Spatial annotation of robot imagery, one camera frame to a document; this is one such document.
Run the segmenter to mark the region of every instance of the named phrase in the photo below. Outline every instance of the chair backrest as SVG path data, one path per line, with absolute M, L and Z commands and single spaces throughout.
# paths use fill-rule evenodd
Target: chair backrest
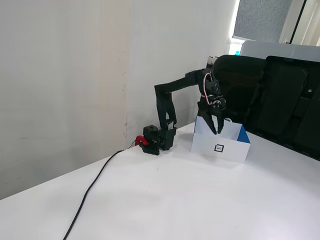
M 265 62 L 264 59 L 237 55 L 223 55 L 214 62 L 214 75 L 227 102 L 225 115 L 234 122 L 244 123 Z

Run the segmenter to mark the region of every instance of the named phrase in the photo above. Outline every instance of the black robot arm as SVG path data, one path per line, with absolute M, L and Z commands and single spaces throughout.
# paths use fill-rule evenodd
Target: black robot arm
M 214 134 L 221 133 L 224 127 L 223 110 L 226 107 L 226 100 L 221 94 L 219 82 L 214 77 L 211 68 L 196 70 L 187 73 L 179 80 L 154 86 L 160 129 L 154 125 L 143 129 L 144 141 L 141 141 L 139 145 L 144 152 L 158 155 L 158 148 L 169 150 L 173 146 L 177 117 L 172 92 L 195 85 L 198 85 L 201 93 L 198 102 L 198 116 L 203 117 Z M 217 117 L 217 130 L 212 115 Z

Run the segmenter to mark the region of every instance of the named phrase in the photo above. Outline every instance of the red component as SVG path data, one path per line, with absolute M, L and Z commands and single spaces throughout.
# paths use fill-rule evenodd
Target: red component
M 148 145 L 149 142 L 145 139 L 144 136 L 137 136 L 135 139 L 135 145 L 139 145 L 139 143 L 142 142 L 143 145 Z

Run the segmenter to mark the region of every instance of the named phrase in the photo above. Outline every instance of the white box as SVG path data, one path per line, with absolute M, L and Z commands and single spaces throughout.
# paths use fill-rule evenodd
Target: white box
M 213 122 L 218 127 L 216 118 Z M 205 120 L 196 117 L 191 152 L 244 163 L 249 147 L 250 140 L 242 124 L 225 120 L 221 134 L 214 135 Z

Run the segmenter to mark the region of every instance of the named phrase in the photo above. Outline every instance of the black cable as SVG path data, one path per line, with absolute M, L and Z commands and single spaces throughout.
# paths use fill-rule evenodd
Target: black cable
M 104 164 L 103 167 L 101 168 L 99 174 L 96 176 L 95 180 L 91 183 L 91 185 L 89 186 L 89 188 L 86 190 L 86 192 L 85 192 L 85 194 L 84 194 L 84 196 L 83 196 L 82 202 L 81 202 L 81 204 L 80 204 L 80 206 L 79 206 L 79 209 L 78 209 L 78 211 L 76 212 L 76 214 L 75 214 L 75 216 L 74 216 L 74 219 L 73 219 L 73 221 L 72 221 L 72 223 L 71 223 L 68 231 L 66 232 L 63 240 L 66 240 L 67 237 L 69 236 L 72 228 L 73 228 L 74 225 L 75 225 L 75 222 L 77 221 L 77 218 L 78 218 L 78 216 L 79 216 L 79 214 L 80 214 L 80 212 L 81 212 L 81 209 L 82 209 L 82 207 L 83 207 L 83 205 L 84 205 L 84 203 L 85 203 L 85 200 L 86 200 L 86 198 L 87 198 L 87 195 L 88 195 L 89 191 L 91 190 L 91 188 L 93 187 L 93 185 L 96 183 L 96 181 L 97 181 L 98 178 L 100 177 L 101 173 L 103 172 L 103 170 L 104 170 L 105 167 L 107 166 L 108 162 L 109 162 L 115 155 L 117 155 L 118 153 L 121 153 L 122 151 L 123 151 L 123 150 L 117 151 L 115 154 L 113 154 L 113 155 L 105 162 L 105 164 Z
M 131 143 L 131 145 L 130 145 L 130 147 L 128 147 L 128 149 L 130 149 L 135 142 L 136 142 L 136 140 L 134 140 L 133 143 Z

